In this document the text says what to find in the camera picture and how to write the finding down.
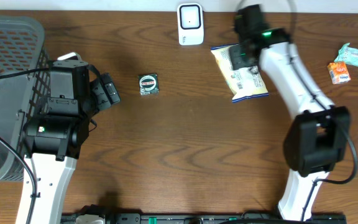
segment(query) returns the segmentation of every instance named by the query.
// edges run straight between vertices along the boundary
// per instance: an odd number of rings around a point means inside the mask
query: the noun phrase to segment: laundry basket
[[[29,17],[0,16],[0,76],[47,67],[44,28]],[[35,72],[0,80],[0,137],[20,155],[22,127],[37,100],[50,92],[50,74]],[[22,180],[23,168],[0,144],[0,180]]]

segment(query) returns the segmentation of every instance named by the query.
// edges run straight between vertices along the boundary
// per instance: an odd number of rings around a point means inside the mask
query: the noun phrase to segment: teal package
[[[358,49],[348,47],[347,43],[339,50],[339,55],[334,62],[345,62],[347,65],[354,65],[358,67]]]

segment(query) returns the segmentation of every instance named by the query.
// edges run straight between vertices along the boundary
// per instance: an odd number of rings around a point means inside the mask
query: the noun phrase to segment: small orange package
[[[330,63],[327,67],[333,84],[341,84],[351,80],[345,62]]]

